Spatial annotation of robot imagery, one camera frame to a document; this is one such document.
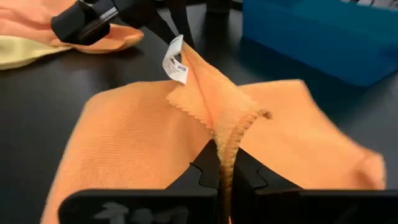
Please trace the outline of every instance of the blue plastic container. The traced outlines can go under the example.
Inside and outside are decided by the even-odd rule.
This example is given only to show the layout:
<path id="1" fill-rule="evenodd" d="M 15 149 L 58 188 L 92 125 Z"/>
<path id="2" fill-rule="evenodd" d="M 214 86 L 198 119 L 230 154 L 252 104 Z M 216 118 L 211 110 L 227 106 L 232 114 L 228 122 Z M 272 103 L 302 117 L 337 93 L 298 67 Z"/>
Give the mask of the blue plastic container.
<path id="1" fill-rule="evenodd" d="M 243 36 L 354 85 L 398 70 L 398 12 L 340 0 L 244 0 Z"/>

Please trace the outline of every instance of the orange cloth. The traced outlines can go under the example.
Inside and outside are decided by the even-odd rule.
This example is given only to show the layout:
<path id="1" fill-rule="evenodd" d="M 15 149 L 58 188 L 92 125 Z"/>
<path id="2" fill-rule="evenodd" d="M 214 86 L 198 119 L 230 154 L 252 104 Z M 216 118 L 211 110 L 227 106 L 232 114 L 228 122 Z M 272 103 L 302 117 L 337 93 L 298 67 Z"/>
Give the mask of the orange cloth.
<path id="1" fill-rule="evenodd" d="M 164 189 L 211 139 L 222 163 L 228 211 L 234 158 L 242 147 L 306 189 L 383 189 L 379 154 L 341 134 L 298 80 L 238 87 L 188 45 L 185 86 L 139 82 L 87 102 L 58 168 L 42 217 L 82 189 Z"/>
<path id="2" fill-rule="evenodd" d="M 62 43 L 53 33 L 50 21 L 70 7 L 75 0 L 1 0 L 0 35 L 22 37 L 54 47 L 69 45 L 91 54 L 122 50 L 139 42 L 140 30 L 111 25 L 111 32 L 91 46 Z"/>

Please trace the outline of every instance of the white label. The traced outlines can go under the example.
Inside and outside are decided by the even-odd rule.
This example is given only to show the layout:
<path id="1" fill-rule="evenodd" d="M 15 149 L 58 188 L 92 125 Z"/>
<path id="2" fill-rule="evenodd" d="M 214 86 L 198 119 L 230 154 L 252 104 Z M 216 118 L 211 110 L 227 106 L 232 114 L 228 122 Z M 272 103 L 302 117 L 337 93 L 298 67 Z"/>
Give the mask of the white label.
<path id="1" fill-rule="evenodd" d="M 187 83 L 188 67 L 175 59 L 175 56 L 181 53 L 182 44 L 183 35 L 179 35 L 171 41 L 166 56 L 163 59 L 163 68 L 171 79 L 185 85 Z"/>

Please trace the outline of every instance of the black table surface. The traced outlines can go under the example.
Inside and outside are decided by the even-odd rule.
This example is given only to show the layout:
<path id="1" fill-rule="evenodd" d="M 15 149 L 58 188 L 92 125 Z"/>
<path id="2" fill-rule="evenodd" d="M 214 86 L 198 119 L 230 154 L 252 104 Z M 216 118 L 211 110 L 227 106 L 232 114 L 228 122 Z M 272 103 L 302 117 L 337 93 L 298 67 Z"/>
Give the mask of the black table surface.
<path id="1" fill-rule="evenodd" d="M 296 60 L 242 39 L 242 14 L 188 6 L 197 51 L 235 84 L 299 78 L 347 135 L 381 152 L 388 187 L 398 187 L 398 77 L 369 88 L 347 85 Z M 175 30 L 166 10 L 162 16 Z M 26 67 L 0 71 L 0 223 L 37 223 L 64 147 L 84 103 L 94 94 L 137 81 L 168 79 L 166 43 L 147 29 L 135 47 L 88 55 L 70 50 Z"/>

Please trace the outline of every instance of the yellow cloth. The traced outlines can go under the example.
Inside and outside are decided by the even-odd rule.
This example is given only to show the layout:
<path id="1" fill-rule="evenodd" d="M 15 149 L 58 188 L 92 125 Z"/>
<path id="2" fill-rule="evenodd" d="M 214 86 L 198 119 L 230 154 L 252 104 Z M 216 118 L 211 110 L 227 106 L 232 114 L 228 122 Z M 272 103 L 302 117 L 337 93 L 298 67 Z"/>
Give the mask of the yellow cloth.
<path id="1" fill-rule="evenodd" d="M 74 2 L 75 0 L 30 0 L 28 3 L 25 0 L 1 0 L 0 54 L 5 55 L 10 52 L 12 57 L 1 57 L 0 69 L 21 67 L 34 58 L 72 47 L 89 54 L 122 50 L 138 43 L 144 36 L 140 30 L 132 27 L 111 24 L 110 33 L 91 46 L 62 43 L 51 29 L 51 18 L 66 10 Z"/>
<path id="2" fill-rule="evenodd" d="M 0 70 L 22 67 L 44 55 L 68 49 L 71 47 L 51 47 L 34 40 L 0 35 Z"/>
<path id="3" fill-rule="evenodd" d="M 382 157 L 340 133 L 301 81 L 238 87 L 188 45 L 182 63 L 185 86 L 138 82 L 87 102 L 41 223 L 57 224 L 60 203 L 79 190 L 164 189 L 211 138 L 222 164 L 225 220 L 239 146 L 306 189 L 385 187 Z"/>

